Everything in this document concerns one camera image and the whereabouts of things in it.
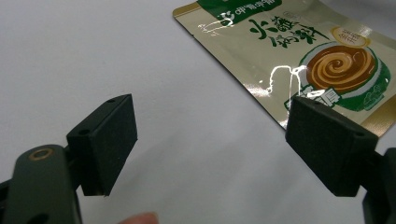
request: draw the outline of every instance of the white background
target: white background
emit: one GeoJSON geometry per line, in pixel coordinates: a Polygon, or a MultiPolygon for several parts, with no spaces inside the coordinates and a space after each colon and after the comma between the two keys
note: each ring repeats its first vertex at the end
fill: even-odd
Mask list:
{"type": "MultiPolygon", "coordinates": [[[[102,102],[131,93],[139,140],[84,223],[143,211],[173,223],[363,223],[336,198],[248,92],[172,18],[191,0],[0,2],[0,182],[24,151],[66,146],[102,102]]],[[[326,0],[396,38],[393,0],[326,0]]],[[[395,128],[377,151],[396,147],[395,128]]]]}

